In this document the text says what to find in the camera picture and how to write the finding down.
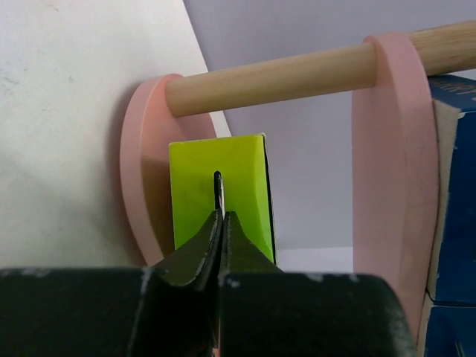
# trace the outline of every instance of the green card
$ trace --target green card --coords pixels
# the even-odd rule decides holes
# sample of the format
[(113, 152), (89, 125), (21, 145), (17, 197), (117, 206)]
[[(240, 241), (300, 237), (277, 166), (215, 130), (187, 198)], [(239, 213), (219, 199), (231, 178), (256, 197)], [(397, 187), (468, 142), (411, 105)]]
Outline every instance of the green card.
[(215, 209), (213, 174), (222, 174), (225, 209), (235, 211), (247, 238), (274, 262), (273, 221), (265, 137), (261, 134), (170, 145), (176, 249)]

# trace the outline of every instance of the blue box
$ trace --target blue box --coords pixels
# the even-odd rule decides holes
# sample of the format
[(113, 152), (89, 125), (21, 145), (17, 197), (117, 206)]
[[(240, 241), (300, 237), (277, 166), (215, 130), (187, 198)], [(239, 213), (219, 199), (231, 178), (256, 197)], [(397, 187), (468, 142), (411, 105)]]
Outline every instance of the blue box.
[(418, 356), (475, 357), (476, 306), (436, 305), (427, 296), (422, 313)]
[(428, 291), (476, 304), (476, 81), (430, 77), (440, 151), (440, 206)]

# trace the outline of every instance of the pink stand support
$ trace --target pink stand support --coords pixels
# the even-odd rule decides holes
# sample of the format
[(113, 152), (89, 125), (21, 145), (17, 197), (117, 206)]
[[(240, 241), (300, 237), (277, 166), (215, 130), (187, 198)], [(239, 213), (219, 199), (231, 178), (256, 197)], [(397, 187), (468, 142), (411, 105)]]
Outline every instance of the pink stand support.
[(165, 102), (165, 84), (180, 77), (152, 78), (135, 91), (120, 140), (120, 180), (132, 232), (148, 266), (173, 246), (169, 143), (215, 138), (210, 115), (174, 118)]
[(403, 33), (370, 36), (376, 86), (353, 92), (354, 270), (383, 277), (417, 338), (438, 208), (425, 70)]

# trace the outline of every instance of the white surface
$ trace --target white surface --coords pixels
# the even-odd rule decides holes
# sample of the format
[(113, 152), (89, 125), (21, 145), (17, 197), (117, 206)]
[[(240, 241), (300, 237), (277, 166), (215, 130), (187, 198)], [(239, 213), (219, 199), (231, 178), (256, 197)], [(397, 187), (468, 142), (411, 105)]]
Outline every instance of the white surface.
[(352, 247), (278, 250), (277, 266), (284, 271), (352, 273)]
[[(475, 0), (185, 0), (211, 71), (474, 19)], [(476, 72), (468, 74), (476, 78)], [(266, 133), (277, 249), (352, 245), (350, 93), (225, 114)], [(317, 258), (302, 251), (309, 267)], [(299, 266), (305, 263), (295, 260)]]
[(141, 81), (207, 71), (182, 1), (2, 0), (0, 24), (0, 266), (141, 263), (120, 128)]

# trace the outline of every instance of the wooden rod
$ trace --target wooden rod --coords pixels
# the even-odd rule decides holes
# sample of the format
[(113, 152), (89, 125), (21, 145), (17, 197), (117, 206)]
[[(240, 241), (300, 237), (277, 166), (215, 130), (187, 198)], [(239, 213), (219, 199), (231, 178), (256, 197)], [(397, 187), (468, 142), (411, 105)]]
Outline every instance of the wooden rod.
[[(476, 68), (476, 21), (409, 34), (428, 76)], [(374, 86), (369, 42), (347, 48), (171, 80), (167, 105), (176, 117)]]

